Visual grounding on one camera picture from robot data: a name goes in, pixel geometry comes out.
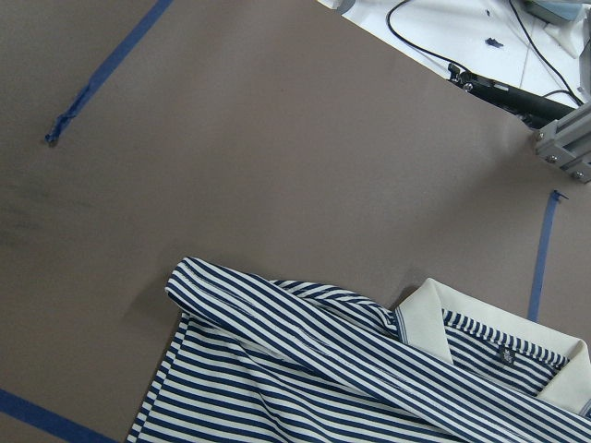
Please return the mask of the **navy white striped polo shirt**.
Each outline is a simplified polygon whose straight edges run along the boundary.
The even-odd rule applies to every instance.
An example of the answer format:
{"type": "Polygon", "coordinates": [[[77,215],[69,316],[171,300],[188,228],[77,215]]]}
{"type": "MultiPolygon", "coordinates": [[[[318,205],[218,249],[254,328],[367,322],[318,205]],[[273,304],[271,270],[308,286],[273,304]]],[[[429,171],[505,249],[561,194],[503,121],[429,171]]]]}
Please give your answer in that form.
{"type": "Polygon", "coordinates": [[[394,309],[183,259],[130,442],[586,442],[585,342],[433,279],[394,309]]]}

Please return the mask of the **black clamp bar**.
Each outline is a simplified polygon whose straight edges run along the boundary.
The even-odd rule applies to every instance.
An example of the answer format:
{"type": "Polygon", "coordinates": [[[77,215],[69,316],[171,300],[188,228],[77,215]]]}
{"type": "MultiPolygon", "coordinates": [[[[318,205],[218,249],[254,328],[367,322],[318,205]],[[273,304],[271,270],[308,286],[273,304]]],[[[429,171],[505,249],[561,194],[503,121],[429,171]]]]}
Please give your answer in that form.
{"type": "Polygon", "coordinates": [[[449,63],[449,81],[463,91],[517,116],[527,127],[540,129],[574,111],[573,107],[486,78],[449,63]]]}

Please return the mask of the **grey aluminium frame post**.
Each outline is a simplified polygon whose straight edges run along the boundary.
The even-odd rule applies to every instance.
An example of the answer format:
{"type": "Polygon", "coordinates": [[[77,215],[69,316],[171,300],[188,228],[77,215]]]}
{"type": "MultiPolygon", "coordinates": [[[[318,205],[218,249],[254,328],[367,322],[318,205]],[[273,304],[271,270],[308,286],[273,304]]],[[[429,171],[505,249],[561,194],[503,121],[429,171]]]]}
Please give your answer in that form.
{"type": "Polygon", "coordinates": [[[590,103],[543,126],[535,154],[573,180],[590,183],[590,103]]]}

